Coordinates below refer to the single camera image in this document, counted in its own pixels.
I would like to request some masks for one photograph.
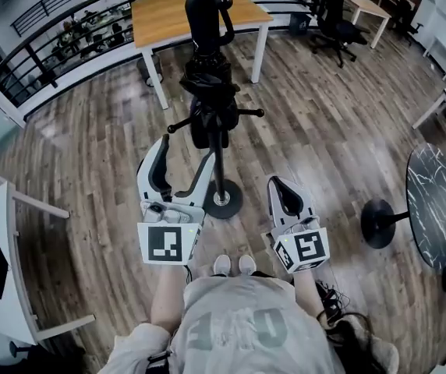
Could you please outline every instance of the trash bin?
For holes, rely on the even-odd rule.
[[[164,77],[162,76],[162,69],[161,69],[161,60],[158,56],[152,55],[152,61],[154,61],[154,67],[155,71],[158,73],[159,82],[162,82]],[[140,75],[142,76],[143,81],[146,83],[147,86],[153,87],[154,84],[152,83],[152,79],[150,78],[150,75],[148,73],[147,65],[145,65],[145,60],[143,57],[141,57],[136,62],[136,67],[140,71]]]
[[[288,31],[292,36],[304,35],[310,27],[311,17],[302,12],[294,12],[291,14],[291,21],[288,24]]]

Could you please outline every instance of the black tripod stand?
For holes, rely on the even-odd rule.
[[[230,63],[220,51],[220,46],[230,43],[235,36],[228,15],[230,7],[232,0],[186,0],[193,56],[185,65],[180,83],[194,97],[190,116],[168,127],[168,132],[174,133],[190,124],[195,147],[214,151],[214,180],[207,189],[204,210],[218,219],[232,217],[242,206],[242,191],[224,175],[223,148],[228,147],[228,131],[237,126],[240,115],[264,116],[262,109],[238,109],[235,102],[235,93],[240,89],[232,83]],[[218,13],[227,29],[222,37]]]

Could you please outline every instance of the white shoe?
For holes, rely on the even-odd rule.
[[[240,273],[250,276],[257,270],[256,262],[249,255],[242,255],[239,259]]]
[[[232,261],[228,255],[220,255],[214,261],[213,271],[214,274],[224,274],[226,277],[230,275],[232,269]]]

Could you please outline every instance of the black marble tabletop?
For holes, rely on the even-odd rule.
[[[424,261],[446,267],[446,160],[432,144],[418,146],[407,164],[407,204],[414,239]]]

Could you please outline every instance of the wood plank flooring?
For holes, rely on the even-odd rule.
[[[376,23],[368,24],[375,34]],[[401,373],[429,372],[446,356],[446,294],[419,257],[408,221],[382,250],[364,242],[363,204],[385,198],[406,210],[405,169],[412,148],[427,140],[446,155],[446,119],[411,124],[446,84],[419,47],[389,30],[377,48],[353,46],[358,60],[339,69],[332,51],[312,55],[305,38],[272,31],[260,83],[249,83],[257,34],[241,34],[224,53],[242,90],[242,117],[225,150],[228,178],[242,187],[244,206],[230,221],[208,220],[196,250],[196,275],[220,253],[236,262],[252,253],[271,270],[267,243],[267,176],[309,189],[331,244],[330,266],[317,276],[366,313],[378,337],[393,342]],[[116,334],[148,320],[157,268],[143,265],[136,169],[167,125],[185,118],[190,95],[178,84],[190,46],[159,53],[172,106],[162,111],[134,62],[96,76],[56,98],[0,149],[0,175],[19,191],[70,210],[63,221],[21,206],[17,225],[23,272],[42,326],[93,313],[73,332],[86,349],[87,372],[106,362]],[[171,137],[168,181],[187,188],[204,155],[188,129]]]

